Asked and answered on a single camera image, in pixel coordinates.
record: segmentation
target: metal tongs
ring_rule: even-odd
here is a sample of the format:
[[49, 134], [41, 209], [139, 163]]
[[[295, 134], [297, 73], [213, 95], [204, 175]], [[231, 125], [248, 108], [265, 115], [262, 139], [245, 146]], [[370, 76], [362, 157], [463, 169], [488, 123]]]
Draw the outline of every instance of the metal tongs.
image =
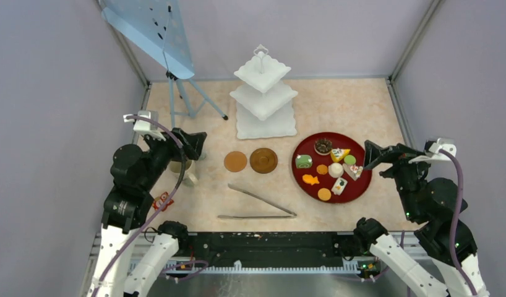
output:
[[253, 194], [251, 192], [248, 192], [248, 191], [246, 191], [244, 189], [241, 189], [241, 188], [239, 188], [239, 187], [237, 187], [237, 186], [235, 186], [233, 184], [228, 184], [228, 187], [230, 189], [232, 189], [232, 190], [235, 190], [235, 191], [242, 192], [244, 194], [250, 195], [251, 197], [254, 197], [254, 198], [256, 198], [256, 199], [258, 199], [258, 200], [260, 200], [262, 202], [265, 202], [265, 203], [271, 205], [272, 207], [280, 209], [280, 210], [282, 210], [283, 212], [285, 212], [285, 213], [287, 213], [289, 215], [254, 215], [254, 216], [249, 216], [249, 217], [243, 217], [243, 216], [238, 216], [238, 215], [219, 215], [219, 216], [217, 216], [218, 218], [233, 218], [233, 219], [240, 220], [240, 219], [244, 219], [244, 218], [296, 218], [297, 217], [297, 214], [294, 213], [294, 212], [292, 212], [292, 211], [290, 211], [289, 209], [286, 209], [285, 207], [282, 207], [282, 206], [280, 206], [280, 205], [278, 205], [278, 204], [276, 204], [274, 202], [271, 202], [271, 201], [269, 201], [267, 199], [264, 199], [264, 198], [262, 198], [262, 197], [260, 197], [258, 195], [255, 195], [255, 194]]

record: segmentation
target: gray wall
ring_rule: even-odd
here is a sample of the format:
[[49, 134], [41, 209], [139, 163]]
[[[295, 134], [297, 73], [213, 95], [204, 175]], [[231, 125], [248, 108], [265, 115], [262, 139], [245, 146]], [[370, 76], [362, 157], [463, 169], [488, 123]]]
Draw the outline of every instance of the gray wall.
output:
[[[430, 0], [181, 0], [197, 79], [232, 79], [260, 43], [288, 78], [389, 75]], [[133, 46], [151, 81], [165, 70]]]
[[77, 296], [143, 87], [93, 1], [0, 1], [0, 296]]
[[[470, 204], [462, 219], [492, 296], [506, 296], [506, 0], [446, 1], [398, 93], [419, 148], [430, 136], [456, 140]], [[451, 163], [432, 173], [455, 177]]]

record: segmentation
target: small cup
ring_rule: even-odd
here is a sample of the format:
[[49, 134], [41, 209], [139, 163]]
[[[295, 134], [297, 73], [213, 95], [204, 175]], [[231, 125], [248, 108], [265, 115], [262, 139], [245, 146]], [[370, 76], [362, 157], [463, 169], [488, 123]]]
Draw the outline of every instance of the small cup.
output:
[[[168, 166], [168, 170], [172, 172], [177, 178], [180, 176], [180, 168], [182, 167], [182, 163], [171, 161]], [[182, 182], [189, 187], [194, 187], [199, 183], [199, 179], [195, 174], [195, 161], [188, 160], [186, 161], [186, 172], [184, 173], [184, 179]]]

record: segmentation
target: easel leg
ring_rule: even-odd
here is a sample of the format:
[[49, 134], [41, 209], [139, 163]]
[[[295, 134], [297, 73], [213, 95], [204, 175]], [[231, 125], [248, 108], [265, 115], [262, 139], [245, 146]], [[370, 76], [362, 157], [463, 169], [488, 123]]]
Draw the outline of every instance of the easel leg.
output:
[[209, 104], [211, 104], [211, 106], [218, 112], [220, 113], [220, 116], [225, 120], [227, 121], [228, 120], [228, 116], [224, 114], [224, 112], [222, 112], [222, 110], [220, 110], [220, 108], [215, 104], [215, 102], [213, 102], [211, 99], [209, 99], [209, 97], [204, 93], [204, 91], [199, 87], [199, 85], [197, 85], [196, 82], [194, 82], [192, 79], [188, 79], [189, 83], [204, 97], [204, 100], [209, 102]]
[[178, 92], [180, 93], [180, 98], [184, 99], [184, 103], [187, 107], [187, 113], [189, 113], [189, 116], [191, 118], [194, 118], [197, 114], [193, 110], [193, 107], [191, 107], [191, 104], [189, 103], [189, 97], [187, 96], [186, 90], [184, 89], [184, 84], [182, 83], [182, 80], [178, 79], [175, 81], [176, 87], [178, 88]]
[[174, 92], [173, 80], [169, 79], [169, 109], [171, 113], [171, 128], [174, 128]]

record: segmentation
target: green macaron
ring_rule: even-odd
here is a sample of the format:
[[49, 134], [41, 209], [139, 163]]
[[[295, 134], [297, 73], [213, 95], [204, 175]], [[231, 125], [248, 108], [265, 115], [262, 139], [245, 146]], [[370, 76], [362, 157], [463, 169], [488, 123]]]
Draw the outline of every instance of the green macaron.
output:
[[344, 157], [344, 163], [346, 163], [348, 165], [355, 165], [356, 162], [357, 162], [357, 159], [355, 159], [355, 157], [352, 155], [347, 155]]

